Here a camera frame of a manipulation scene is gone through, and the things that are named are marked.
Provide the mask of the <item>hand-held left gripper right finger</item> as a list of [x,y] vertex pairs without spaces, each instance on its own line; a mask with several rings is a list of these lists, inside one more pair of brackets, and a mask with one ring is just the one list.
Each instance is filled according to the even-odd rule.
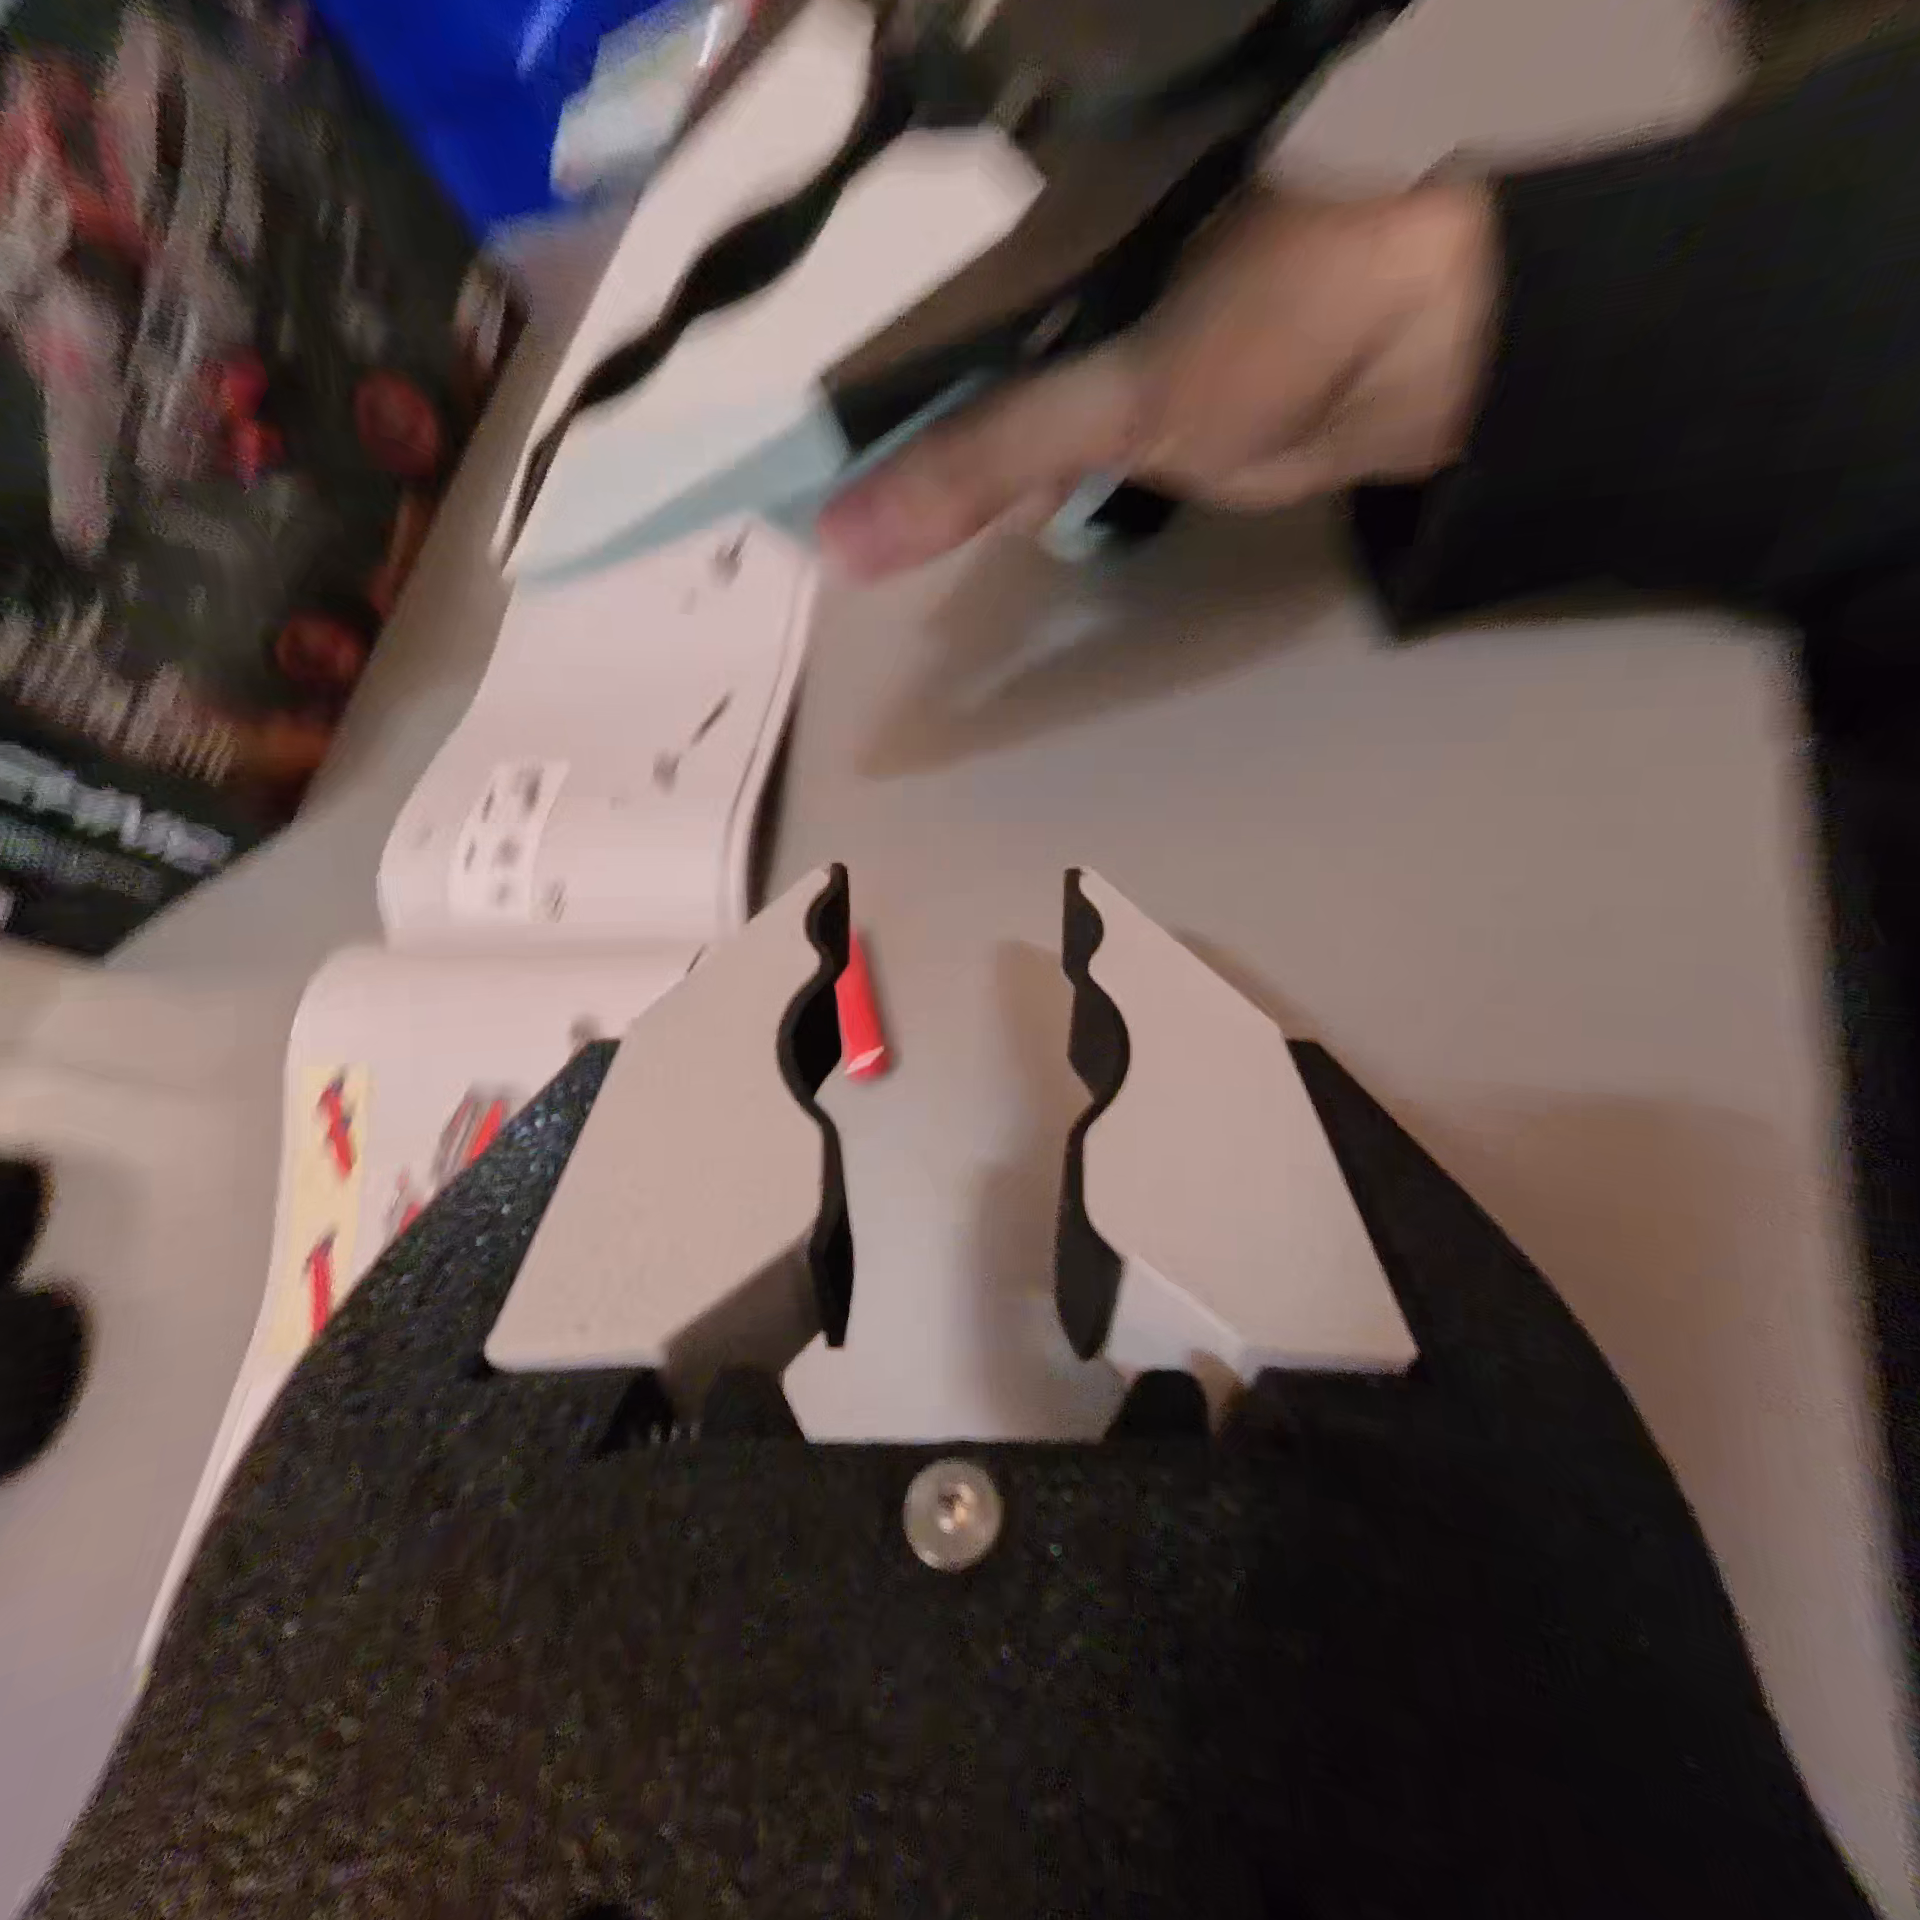
[[1416,1342],[1282,1028],[1089,868],[1061,888],[1054,1313],[1117,1375],[1407,1375]]

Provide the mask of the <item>grey desk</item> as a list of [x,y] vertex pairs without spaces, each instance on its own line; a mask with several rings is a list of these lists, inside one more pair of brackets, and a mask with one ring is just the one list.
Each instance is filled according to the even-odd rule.
[[[499,624],[476,555],[522,354],[300,824],[105,969],[4,954],[4,1138],[98,1358],[4,1490],[4,1917],[81,1811],[268,1279],[280,1052],[374,933],[387,828]],[[1061,875],[1089,864],[1320,1038],[1540,1262],[1678,1468],[1821,1811],[1912,1913],[1899,1649],[1836,1137],[1804,739],[1724,616],[1380,636],[1321,512],[1183,518],[1117,571],[987,549],[830,595],[769,888],[853,873],[893,1045],[830,1083],[853,1335],[790,1372],[844,1440],[1088,1437],[1046,1262]]]

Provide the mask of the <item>open building instruction booklet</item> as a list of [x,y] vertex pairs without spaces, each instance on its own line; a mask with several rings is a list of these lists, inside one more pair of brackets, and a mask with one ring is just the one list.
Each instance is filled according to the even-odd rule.
[[509,592],[382,848],[377,940],[332,954],[289,1021],[259,1320],[139,1673],[250,1432],[361,1274],[754,913],[816,581],[796,536],[735,518]]

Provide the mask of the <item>dark toy car set box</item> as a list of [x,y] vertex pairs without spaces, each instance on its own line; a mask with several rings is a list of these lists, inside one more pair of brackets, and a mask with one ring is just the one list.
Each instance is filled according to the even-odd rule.
[[4,933],[285,828],[522,329],[307,3],[4,3]]

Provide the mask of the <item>blue box with printed tag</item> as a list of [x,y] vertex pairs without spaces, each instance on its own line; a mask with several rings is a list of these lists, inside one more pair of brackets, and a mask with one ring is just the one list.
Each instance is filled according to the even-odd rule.
[[496,237],[653,174],[754,3],[313,3]]

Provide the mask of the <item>person's right hand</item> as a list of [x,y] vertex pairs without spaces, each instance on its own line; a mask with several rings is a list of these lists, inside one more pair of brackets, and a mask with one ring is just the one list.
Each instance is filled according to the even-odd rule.
[[1310,202],[1259,188],[1117,340],[960,403],[840,494],[820,549],[878,581],[1095,475],[1224,509],[1420,484],[1465,446],[1496,350],[1484,178]]

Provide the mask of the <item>red toy brick beam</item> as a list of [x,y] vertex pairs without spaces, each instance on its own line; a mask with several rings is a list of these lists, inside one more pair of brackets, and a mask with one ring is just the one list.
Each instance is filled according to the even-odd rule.
[[844,936],[844,962],[837,976],[840,1063],[853,1083],[888,1075],[890,1045],[880,1017],[875,976],[857,930]]

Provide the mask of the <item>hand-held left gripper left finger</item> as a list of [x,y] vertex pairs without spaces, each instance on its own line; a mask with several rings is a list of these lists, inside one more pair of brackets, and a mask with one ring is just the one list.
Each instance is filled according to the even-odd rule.
[[780,1375],[844,1345],[853,1211],[820,1089],[850,955],[833,863],[624,1030],[487,1335],[496,1372]]

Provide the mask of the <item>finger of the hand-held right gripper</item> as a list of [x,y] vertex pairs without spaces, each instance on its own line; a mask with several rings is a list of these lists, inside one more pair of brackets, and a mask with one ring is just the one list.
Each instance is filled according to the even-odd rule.
[[640,453],[640,432],[705,422],[743,376],[666,366],[713,320],[743,320],[825,231],[890,143],[890,49],[867,3],[768,3],[713,70],[640,188],[557,354],[501,504],[505,558],[588,558],[640,521],[642,473],[666,504],[692,479]]
[[505,536],[505,573],[565,579],[820,486],[850,459],[830,373],[1010,237],[1037,188],[997,131],[893,136],[787,271],[565,422]]

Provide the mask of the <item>person's right forearm black sleeve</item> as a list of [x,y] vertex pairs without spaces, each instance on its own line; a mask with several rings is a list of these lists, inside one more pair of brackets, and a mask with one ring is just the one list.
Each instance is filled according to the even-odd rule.
[[1465,446],[1356,494],[1391,621],[1606,583],[1912,670],[1916,31],[1492,202]]

